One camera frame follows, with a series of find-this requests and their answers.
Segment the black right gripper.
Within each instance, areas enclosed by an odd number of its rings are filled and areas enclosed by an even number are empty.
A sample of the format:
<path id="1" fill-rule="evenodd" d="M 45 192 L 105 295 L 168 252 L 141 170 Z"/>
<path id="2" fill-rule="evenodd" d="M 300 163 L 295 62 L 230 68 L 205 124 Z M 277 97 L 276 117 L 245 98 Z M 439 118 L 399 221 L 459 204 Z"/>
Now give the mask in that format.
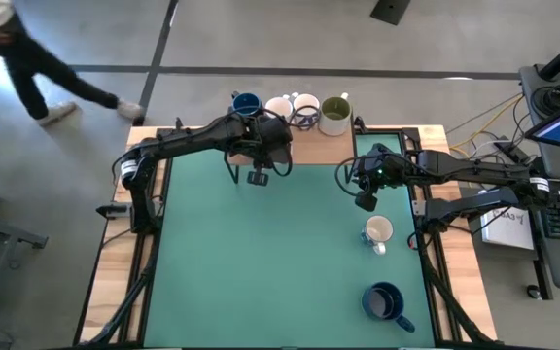
<path id="1" fill-rule="evenodd" d="M 360 207 L 368 212 L 375 209 L 372 203 L 377 202 L 375 192 L 378 189 L 398 184 L 391 153 L 392 151 L 383 144 L 373 144 L 366 155 L 353 161 L 353 182 L 360 189 L 356 202 L 362 203 Z"/>

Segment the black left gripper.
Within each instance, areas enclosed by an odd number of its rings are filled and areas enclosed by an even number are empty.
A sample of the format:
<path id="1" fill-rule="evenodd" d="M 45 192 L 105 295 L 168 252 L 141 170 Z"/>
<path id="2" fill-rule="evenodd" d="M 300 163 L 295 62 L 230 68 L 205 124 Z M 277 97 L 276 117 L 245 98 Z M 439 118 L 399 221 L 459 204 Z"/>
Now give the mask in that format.
<path id="1" fill-rule="evenodd" d="M 257 172 L 249 172 L 247 183 L 266 186 L 268 175 L 264 168 L 272 168 L 276 163 L 289 164 L 293 135 L 282 118 L 256 117 L 249 125 L 249 131 L 240 142 L 240 154 L 253 161 Z"/>

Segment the white mug blue pattern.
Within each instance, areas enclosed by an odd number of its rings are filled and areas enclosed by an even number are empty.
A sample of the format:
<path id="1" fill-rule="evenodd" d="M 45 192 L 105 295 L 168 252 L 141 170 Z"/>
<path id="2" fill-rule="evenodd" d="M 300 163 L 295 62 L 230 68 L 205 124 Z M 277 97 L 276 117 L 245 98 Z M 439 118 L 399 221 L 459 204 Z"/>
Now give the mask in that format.
<path id="1" fill-rule="evenodd" d="M 391 221 L 383 216 L 371 216 L 367 219 L 362 232 L 362 241 L 372 248 L 375 254 L 386 253 L 386 243 L 392 238 L 394 228 Z"/>
<path id="2" fill-rule="evenodd" d="M 320 101 L 309 93 L 296 94 L 293 100 L 292 124 L 301 130 L 310 129 L 320 116 Z"/>

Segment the cream white ceramic mug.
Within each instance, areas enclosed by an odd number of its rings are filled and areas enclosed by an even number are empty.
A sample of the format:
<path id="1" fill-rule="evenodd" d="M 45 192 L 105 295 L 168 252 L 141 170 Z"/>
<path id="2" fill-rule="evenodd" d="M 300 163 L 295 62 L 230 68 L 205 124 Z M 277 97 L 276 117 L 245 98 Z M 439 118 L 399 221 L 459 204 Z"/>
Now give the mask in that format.
<path id="1" fill-rule="evenodd" d="M 264 105 L 264 113 L 270 118 L 281 116 L 288 121 L 293 111 L 293 102 L 288 94 L 272 97 Z"/>

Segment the dark blue mug teal inside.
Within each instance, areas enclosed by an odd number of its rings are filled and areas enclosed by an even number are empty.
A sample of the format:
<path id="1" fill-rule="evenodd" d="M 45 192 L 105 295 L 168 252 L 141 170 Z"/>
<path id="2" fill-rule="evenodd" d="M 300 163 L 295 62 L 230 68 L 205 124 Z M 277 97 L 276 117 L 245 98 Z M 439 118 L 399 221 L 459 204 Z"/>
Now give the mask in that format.
<path id="1" fill-rule="evenodd" d="M 231 109 L 241 116 L 253 116 L 262 107 L 257 95 L 251 92 L 236 92 L 232 96 Z"/>

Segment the white mug olive green inside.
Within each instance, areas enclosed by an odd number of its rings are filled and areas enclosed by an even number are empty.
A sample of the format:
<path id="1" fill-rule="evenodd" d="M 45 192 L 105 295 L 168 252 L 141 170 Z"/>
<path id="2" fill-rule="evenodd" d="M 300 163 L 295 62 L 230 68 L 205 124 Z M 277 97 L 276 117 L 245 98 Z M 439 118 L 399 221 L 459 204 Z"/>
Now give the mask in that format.
<path id="1" fill-rule="evenodd" d="M 328 136 L 340 136 L 350 126 L 353 116 L 353 107 L 348 101 L 349 94 L 341 93 L 339 96 L 327 98 L 321 105 L 319 129 Z"/>

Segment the dark blue mug cream base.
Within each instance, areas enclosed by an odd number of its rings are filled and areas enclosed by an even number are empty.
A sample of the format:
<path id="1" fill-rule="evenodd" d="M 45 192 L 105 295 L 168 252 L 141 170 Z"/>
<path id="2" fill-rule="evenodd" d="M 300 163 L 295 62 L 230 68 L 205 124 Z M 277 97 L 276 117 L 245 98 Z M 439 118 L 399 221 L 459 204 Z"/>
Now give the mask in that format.
<path id="1" fill-rule="evenodd" d="M 403 315 L 403 294 L 392 283 L 377 282 L 365 289 L 361 297 L 361 306 L 369 318 L 392 321 L 408 333 L 415 332 L 413 323 Z"/>

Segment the wooden shelf riser black legs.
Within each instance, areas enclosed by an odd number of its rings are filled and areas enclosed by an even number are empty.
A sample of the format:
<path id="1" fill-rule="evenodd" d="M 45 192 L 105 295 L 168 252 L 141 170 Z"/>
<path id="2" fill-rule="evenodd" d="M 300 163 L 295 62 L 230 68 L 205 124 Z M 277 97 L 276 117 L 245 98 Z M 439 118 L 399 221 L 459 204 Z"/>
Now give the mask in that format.
<path id="1" fill-rule="evenodd" d="M 257 172 L 253 161 L 240 154 L 240 142 L 247 135 L 249 125 L 260 116 L 267 117 L 264 108 L 260 108 L 253 116 L 241 116 L 236 112 L 230 112 L 222 117 L 221 134 L 227 138 L 222 143 L 224 163 L 234 181 L 239 180 L 239 171 L 245 166 L 250 168 L 250 172 Z M 272 168 L 264 168 L 265 173 L 270 170 L 280 177 L 286 177 L 297 165 L 334 165 L 354 155 L 355 146 L 350 128 L 340 136 L 328 136 L 318 129 L 316 123 L 308 130 L 297 128 L 292 124 L 293 114 L 288 121 L 281 116 L 275 118 L 284 119 L 291 130 L 293 161 L 289 164 L 276 163 Z"/>

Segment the green table mat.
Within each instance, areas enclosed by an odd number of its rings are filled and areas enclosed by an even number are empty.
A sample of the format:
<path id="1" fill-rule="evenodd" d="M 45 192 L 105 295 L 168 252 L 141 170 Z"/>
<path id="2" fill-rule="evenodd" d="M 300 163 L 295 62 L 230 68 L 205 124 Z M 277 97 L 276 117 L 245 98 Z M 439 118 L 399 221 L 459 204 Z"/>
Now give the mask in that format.
<path id="1" fill-rule="evenodd" d="M 148 347 L 430 347 L 431 315 L 405 188 L 384 189 L 376 213 L 394 228 L 386 253 L 361 239 L 368 212 L 302 165 L 264 187 L 233 184 L 217 151 L 172 166 L 145 343 Z M 369 318 L 365 289 L 394 284 L 415 326 Z"/>

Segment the white box with lettering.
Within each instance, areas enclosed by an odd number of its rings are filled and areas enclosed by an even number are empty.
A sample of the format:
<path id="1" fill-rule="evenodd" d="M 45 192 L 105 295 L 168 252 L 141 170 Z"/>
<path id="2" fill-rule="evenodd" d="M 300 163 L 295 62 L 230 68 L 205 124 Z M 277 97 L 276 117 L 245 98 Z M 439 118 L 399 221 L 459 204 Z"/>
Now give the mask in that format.
<path id="1" fill-rule="evenodd" d="M 517 208 L 495 209 L 480 217 L 480 226 L 484 243 L 534 250 L 527 211 Z"/>

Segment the black power strip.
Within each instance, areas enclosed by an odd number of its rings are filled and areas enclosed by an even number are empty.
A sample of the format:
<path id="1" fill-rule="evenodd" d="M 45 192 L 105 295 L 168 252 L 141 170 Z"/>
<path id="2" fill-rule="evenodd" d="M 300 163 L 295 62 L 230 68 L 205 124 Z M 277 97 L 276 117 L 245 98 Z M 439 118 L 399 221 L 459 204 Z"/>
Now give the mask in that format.
<path id="1" fill-rule="evenodd" d="M 494 141 L 495 147 L 514 163 L 527 163 L 532 157 L 522 151 L 514 141 L 505 138 L 500 138 Z"/>

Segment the black floor plate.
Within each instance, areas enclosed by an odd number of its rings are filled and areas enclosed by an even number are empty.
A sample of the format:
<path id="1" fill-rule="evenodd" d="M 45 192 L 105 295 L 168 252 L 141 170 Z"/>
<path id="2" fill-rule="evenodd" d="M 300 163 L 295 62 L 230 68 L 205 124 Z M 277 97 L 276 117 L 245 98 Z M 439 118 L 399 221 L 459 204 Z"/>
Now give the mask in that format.
<path id="1" fill-rule="evenodd" d="M 370 12 L 374 19 L 397 26 L 411 0 L 378 0 Z"/>

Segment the person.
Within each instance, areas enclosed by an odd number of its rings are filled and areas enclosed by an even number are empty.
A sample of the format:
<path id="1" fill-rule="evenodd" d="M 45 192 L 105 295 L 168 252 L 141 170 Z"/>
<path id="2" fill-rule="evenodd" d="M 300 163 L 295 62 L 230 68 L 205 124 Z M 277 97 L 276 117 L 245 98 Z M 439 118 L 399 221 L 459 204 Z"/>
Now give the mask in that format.
<path id="1" fill-rule="evenodd" d="M 17 96 L 29 116 L 41 127 L 57 123 L 77 109 L 74 102 L 48 106 L 34 76 L 41 74 L 72 94 L 114 110 L 126 119 L 144 116 L 141 105 L 126 101 L 82 79 L 69 65 L 26 30 L 12 0 L 0 0 L 0 57 Z"/>

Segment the black metal table frame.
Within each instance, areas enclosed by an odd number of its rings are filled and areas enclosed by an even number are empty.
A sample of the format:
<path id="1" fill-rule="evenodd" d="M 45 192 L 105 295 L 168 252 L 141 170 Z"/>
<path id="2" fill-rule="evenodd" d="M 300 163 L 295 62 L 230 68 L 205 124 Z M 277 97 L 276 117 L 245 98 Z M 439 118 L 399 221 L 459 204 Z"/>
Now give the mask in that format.
<path id="1" fill-rule="evenodd" d="M 343 134 L 302 131 L 282 117 L 230 113 L 205 126 L 135 127 L 119 157 L 121 176 L 107 219 L 76 340 L 70 350 L 147 350 L 151 299 L 158 293 L 156 268 L 175 158 L 202 151 L 222 154 L 220 171 L 233 184 L 264 185 L 302 165 L 328 165 L 332 181 L 351 177 L 360 136 L 394 134 L 404 151 L 450 150 L 439 125 L 350 124 Z M 436 345 L 468 345 L 496 336 L 463 219 L 441 233 L 413 239 L 425 278 Z"/>

